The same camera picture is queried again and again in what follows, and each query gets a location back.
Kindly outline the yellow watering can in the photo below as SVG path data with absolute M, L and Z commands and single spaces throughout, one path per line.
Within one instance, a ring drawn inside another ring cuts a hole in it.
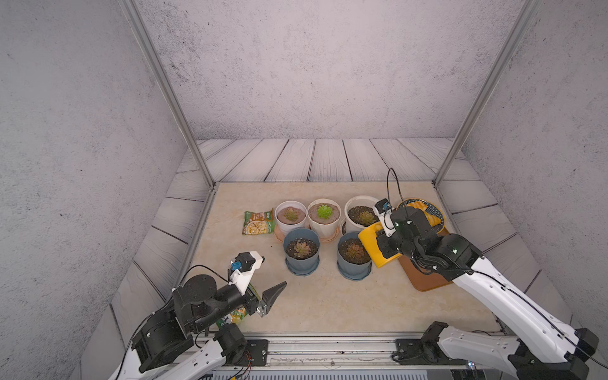
M 386 235 L 380 222 L 359 232 L 358 238 L 377 268 L 402 257 L 402 254 L 390 245 L 390 238 Z

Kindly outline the blue pot red succulent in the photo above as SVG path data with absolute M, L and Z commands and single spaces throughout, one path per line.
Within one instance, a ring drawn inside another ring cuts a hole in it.
M 361 281 L 371 273 L 372 261 L 359 234 L 350 232 L 337 245 L 337 266 L 340 274 L 352 281 Z

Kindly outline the small white pot pink-green succulent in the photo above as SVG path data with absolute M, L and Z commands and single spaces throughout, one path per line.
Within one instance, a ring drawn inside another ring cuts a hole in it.
M 289 200 L 279 204 L 275 209 L 275 217 L 283 235 L 307 226 L 307 209 L 298 201 Z

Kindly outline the white pot bright green succulent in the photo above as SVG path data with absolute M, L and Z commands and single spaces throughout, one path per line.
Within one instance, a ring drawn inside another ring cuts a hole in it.
M 342 216 L 340 206 L 331 199 L 317 199 L 307 208 L 310 228 L 319 237 L 331 236 L 339 227 Z

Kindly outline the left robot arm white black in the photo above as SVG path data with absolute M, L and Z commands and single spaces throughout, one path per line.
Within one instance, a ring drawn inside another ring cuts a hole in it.
M 250 289 L 242 294 L 234 284 L 217 288 L 211 276 L 195 275 L 136 329 L 110 378 L 200 379 L 224 365 L 251 367 L 249 342 L 236 324 L 219 327 L 205 343 L 197 339 L 240 307 L 265 315 L 287 285 L 278 283 L 258 298 Z

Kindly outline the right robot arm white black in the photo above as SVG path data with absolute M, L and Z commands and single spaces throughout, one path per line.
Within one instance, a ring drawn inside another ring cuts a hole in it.
M 437 274 L 467 291 L 513 332 L 498 337 L 432 323 L 421 337 L 421 353 L 492 367 L 518 379 L 586 379 L 587 361 L 599 344 L 589 329 L 574 329 L 544 310 L 459 234 L 440 236 L 427 215 L 414 207 L 374 206 L 379 221 L 359 234 L 370 258 L 381 268 L 407 257 L 415 269 Z

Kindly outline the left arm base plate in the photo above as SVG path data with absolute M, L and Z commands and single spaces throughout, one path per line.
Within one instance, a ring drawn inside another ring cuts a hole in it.
M 269 341 L 266 339 L 247 340 L 229 354 L 225 367 L 265 367 L 268 361 Z

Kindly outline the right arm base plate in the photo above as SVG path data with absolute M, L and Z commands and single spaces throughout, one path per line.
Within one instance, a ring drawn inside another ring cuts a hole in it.
M 424 342 L 420 339 L 397 339 L 392 361 L 399 365 L 438 365 L 464 366 L 463 359 L 451 359 L 446 356 L 435 342 Z

